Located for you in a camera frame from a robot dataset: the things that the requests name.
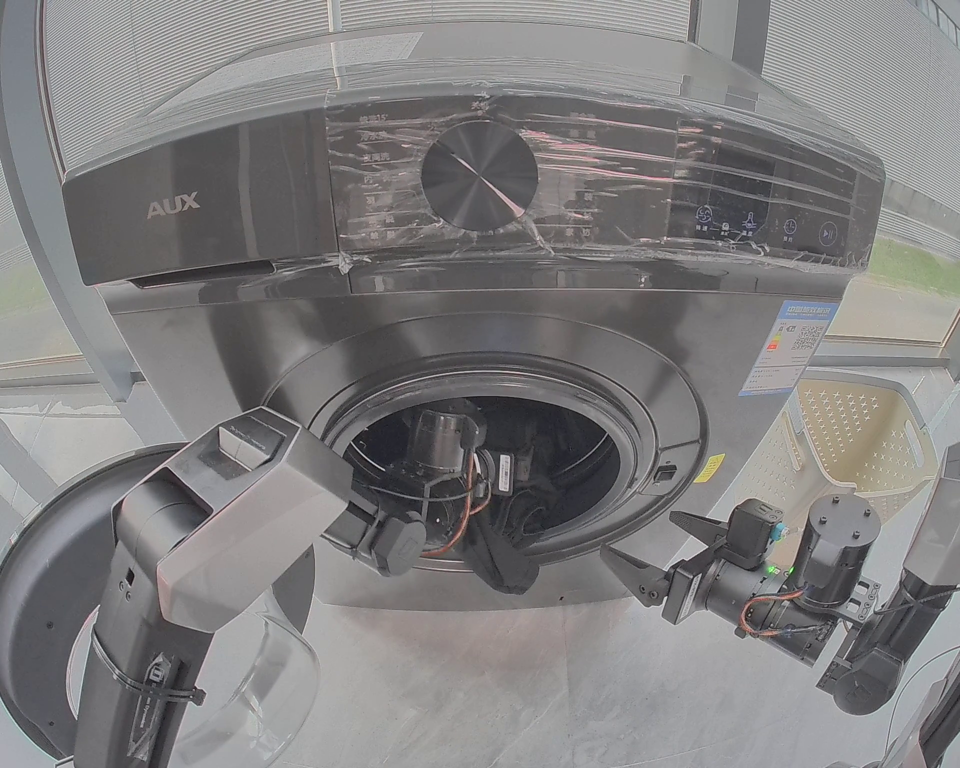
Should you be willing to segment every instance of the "metal pole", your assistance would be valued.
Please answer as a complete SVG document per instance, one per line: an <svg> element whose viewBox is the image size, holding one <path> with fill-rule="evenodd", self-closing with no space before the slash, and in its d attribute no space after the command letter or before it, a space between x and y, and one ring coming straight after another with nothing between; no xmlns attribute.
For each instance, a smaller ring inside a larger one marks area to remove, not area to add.
<svg viewBox="0 0 960 768"><path fill-rule="evenodd" d="M100 294L77 268L38 87L39 11L36 0L0 0L0 165L50 298L104 389L122 402L136 365Z"/></svg>

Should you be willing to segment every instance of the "label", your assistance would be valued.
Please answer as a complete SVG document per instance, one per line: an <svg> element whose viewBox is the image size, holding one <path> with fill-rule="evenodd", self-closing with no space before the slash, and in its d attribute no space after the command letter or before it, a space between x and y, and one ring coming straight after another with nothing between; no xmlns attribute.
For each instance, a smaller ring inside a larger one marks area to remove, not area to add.
<svg viewBox="0 0 960 768"><path fill-rule="evenodd" d="M726 458L726 453L718 453L716 456L710 456L703 470L694 478L693 482L706 483L707 480L716 474L717 470L720 469L720 465L723 464L723 460Z"/></svg>
<svg viewBox="0 0 960 768"><path fill-rule="evenodd" d="M693 598L697 596L697 587L700 586L700 579L703 578L702 573L698 573L696 577L690 582L690 589L686 592L686 598L684 598L684 606L680 609L680 618L677 621L682 621L685 619L689 613L690 609L693 608Z"/></svg>
<svg viewBox="0 0 960 768"><path fill-rule="evenodd" d="M496 486L500 491L504 493L510 492L510 469L512 466L511 456L509 453L500 454L500 475L497 478Z"/></svg>
<svg viewBox="0 0 960 768"><path fill-rule="evenodd" d="M785 301L740 396L793 392L839 304Z"/></svg>
<svg viewBox="0 0 960 768"><path fill-rule="evenodd" d="M151 688L165 688L172 669L173 662L163 654L159 654L147 667L147 674L143 682ZM127 757L142 762L150 762L165 707L165 702L143 695L136 700Z"/></svg>

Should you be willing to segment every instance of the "plastic laundry basket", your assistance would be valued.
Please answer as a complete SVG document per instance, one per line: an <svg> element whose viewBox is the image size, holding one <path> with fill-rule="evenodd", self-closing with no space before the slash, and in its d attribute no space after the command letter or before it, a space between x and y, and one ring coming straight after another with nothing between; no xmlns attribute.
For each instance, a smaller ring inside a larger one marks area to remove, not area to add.
<svg viewBox="0 0 960 768"><path fill-rule="evenodd" d="M856 493L886 522L936 473L927 428L894 382L831 372L801 379L737 478L735 495L783 509L788 533L771 561L788 567L820 496Z"/></svg>

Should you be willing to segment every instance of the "black cloth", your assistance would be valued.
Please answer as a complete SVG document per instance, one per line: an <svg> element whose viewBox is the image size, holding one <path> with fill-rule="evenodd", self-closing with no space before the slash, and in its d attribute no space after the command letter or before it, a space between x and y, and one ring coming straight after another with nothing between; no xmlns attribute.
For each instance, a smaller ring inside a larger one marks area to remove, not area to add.
<svg viewBox="0 0 960 768"><path fill-rule="evenodd" d="M486 514L470 518L463 542L464 563L490 587L504 594L523 594L533 586L540 566L493 530Z"/></svg>

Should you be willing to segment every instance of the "floor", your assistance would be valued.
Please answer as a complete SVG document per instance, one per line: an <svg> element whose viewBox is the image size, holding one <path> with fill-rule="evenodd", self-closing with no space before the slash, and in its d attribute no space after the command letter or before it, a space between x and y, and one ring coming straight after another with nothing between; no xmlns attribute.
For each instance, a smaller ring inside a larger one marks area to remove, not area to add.
<svg viewBox="0 0 960 768"><path fill-rule="evenodd" d="M960 436L960 389L951 392L942 378L918 371L904 379L943 451ZM92 386L0 395L0 430L0 439L16 440L39 469L27 479L29 489L0 473L3 536L29 513L34 493L141 445ZM868 575L888 588L924 502L922 494L885 526L868 561ZM244 621L218 636L227 650L202 685L223 688L238 679L248 653L239 649L253 648L255 638L250 617ZM908 675L957 642L958 627L954 601ZM320 659L321 688L281 758L288 768L823 768L840 759L860 765L882 756L893 708L851 717L816 690L840 632L811 670L759 641L736 638L711 615L672 627L628 600L484 613L315 601L304 634ZM902 689L895 735L951 661L947 655L931 663ZM232 679L225 671L231 664ZM2 708L0 743L13 760L5 755L4 764L50 764Z"/></svg>

